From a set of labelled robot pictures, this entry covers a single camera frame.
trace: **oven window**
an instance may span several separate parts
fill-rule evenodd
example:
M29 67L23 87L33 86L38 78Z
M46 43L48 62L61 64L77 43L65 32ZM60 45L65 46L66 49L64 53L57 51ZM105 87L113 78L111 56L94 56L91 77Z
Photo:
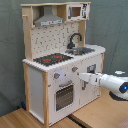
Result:
M73 85L56 92L56 111L73 103Z

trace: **wooden table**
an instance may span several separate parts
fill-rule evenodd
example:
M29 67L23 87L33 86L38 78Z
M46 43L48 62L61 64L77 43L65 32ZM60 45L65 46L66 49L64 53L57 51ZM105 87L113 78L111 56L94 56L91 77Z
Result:
M115 101L102 89L100 98L89 103L71 117L87 128L115 128L128 118L128 102Z
M19 109L0 118L0 128L44 128L30 113ZM50 128L81 128L69 118L64 118Z

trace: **wooden toy kitchen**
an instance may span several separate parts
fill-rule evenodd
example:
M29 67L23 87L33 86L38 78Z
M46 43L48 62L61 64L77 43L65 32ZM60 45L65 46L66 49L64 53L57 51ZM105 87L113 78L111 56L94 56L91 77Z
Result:
M46 128L100 96L78 78L102 72L105 49L85 44L90 2L22 4L26 108Z

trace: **small cabinet door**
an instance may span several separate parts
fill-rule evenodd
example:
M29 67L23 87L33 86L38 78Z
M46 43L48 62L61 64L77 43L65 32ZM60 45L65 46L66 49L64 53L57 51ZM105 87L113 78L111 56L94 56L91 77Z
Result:
M88 58L82 62L81 73L101 72L102 54ZM88 104L99 96L99 87L80 80L80 106Z

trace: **oven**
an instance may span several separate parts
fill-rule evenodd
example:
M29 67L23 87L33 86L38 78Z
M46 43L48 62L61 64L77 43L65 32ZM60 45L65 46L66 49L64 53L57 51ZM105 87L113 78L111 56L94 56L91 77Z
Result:
M79 108L80 87L71 65L64 65L49 72L49 123L71 114Z

